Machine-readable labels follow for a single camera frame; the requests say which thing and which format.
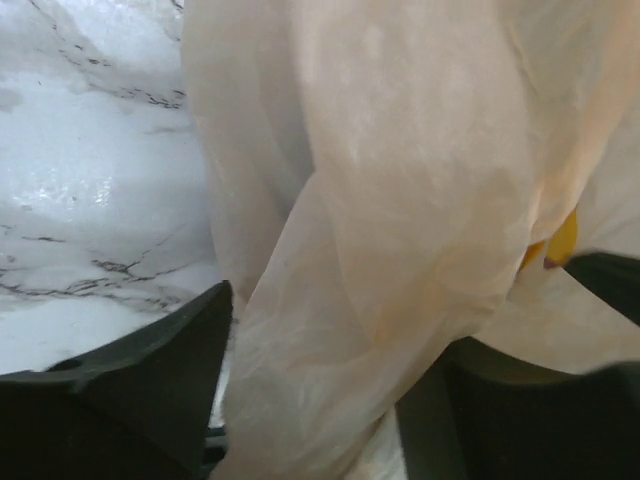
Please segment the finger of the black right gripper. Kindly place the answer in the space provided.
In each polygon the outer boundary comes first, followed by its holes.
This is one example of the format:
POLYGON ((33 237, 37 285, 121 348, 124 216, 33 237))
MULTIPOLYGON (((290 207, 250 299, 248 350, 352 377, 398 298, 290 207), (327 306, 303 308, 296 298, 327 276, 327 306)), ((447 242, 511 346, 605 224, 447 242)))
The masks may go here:
POLYGON ((607 252, 573 257, 564 270, 635 325, 640 319, 640 260, 607 252))

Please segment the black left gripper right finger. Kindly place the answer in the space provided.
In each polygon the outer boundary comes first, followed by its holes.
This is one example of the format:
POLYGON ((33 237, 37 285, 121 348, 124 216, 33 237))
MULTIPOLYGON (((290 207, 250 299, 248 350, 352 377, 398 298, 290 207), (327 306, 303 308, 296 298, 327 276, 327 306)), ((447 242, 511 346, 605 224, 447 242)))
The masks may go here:
POLYGON ((410 479, 636 479, 639 365, 566 374, 474 339, 397 404, 410 479))

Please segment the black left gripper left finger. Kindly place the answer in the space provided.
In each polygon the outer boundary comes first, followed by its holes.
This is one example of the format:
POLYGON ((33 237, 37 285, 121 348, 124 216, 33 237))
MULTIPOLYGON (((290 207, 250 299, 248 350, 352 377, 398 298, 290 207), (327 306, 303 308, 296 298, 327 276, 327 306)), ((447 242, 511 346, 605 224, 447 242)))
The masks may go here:
POLYGON ((204 479, 226 453, 210 416, 232 325, 221 282, 47 370, 1 378, 5 479, 204 479))

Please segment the translucent orange plastic bag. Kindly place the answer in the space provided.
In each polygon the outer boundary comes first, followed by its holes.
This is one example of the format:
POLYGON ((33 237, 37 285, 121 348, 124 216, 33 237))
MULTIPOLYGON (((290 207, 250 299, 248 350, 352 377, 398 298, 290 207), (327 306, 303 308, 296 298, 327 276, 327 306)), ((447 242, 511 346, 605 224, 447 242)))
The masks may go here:
POLYGON ((401 479, 396 402, 475 336, 571 373, 639 330, 562 261, 639 252, 635 1, 189 1, 238 320, 215 479, 401 479))

